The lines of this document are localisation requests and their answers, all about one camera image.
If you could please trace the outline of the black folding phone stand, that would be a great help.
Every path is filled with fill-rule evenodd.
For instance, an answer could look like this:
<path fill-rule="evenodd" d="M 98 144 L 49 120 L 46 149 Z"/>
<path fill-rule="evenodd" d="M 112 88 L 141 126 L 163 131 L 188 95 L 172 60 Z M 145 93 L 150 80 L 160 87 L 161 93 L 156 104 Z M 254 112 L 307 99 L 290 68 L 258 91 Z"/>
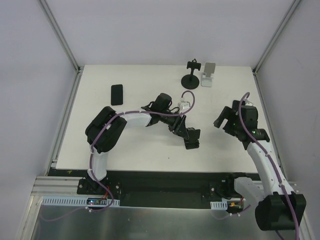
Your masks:
<path fill-rule="evenodd" d="M 186 129 L 187 137 L 184 137 L 184 146 L 187 150 L 198 149 L 200 146 L 200 129 L 195 129 L 193 127 L 188 127 Z"/>

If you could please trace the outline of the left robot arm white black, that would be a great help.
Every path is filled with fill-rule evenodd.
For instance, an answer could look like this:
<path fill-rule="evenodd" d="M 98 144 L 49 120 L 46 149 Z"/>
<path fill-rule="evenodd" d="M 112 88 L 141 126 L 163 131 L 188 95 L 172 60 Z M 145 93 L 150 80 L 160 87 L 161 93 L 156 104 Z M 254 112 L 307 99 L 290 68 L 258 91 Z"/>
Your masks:
<path fill-rule="evenodd" d="M 180 111 L 172 112 L 172 98 L 161 93 L 156 100 L 142 106 L 138 110 L 116 112 L 110 106 L 104 107 L 85 130 L 90 145 L 88 176 L 91 180 L 88 188 L 99 195 L 105 191 L 107 176 L 106 163 L 108 153 L 118 142 L 125 129 L 133 127 L 150 127 L 162 122 L 174 135 L 188 141 L 193 128 L 186 127 L 186 115 Z"/>

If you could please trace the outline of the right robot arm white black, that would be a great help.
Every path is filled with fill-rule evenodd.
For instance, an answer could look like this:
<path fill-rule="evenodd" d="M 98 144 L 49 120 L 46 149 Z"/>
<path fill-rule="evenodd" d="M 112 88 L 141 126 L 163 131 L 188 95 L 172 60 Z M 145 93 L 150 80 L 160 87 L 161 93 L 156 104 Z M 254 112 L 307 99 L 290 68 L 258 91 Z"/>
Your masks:
<path fill-rule="evenodd" d="M 234 100 L 213 123 L 219 128 L 227 121 L 224 132 L 242 143 L 263 186 L 259 189 L 245 173 L 233 173 L 226 180 L 224 191 L 233 198 L 241 195 L 254 207 L 255 220 L 262 231 L 297 231 L 307 205 L 306 198 L 295 193 L 273 160 L 269 135 L 265 129 L 258 128 L 258 116 L 255 106 Z"/>

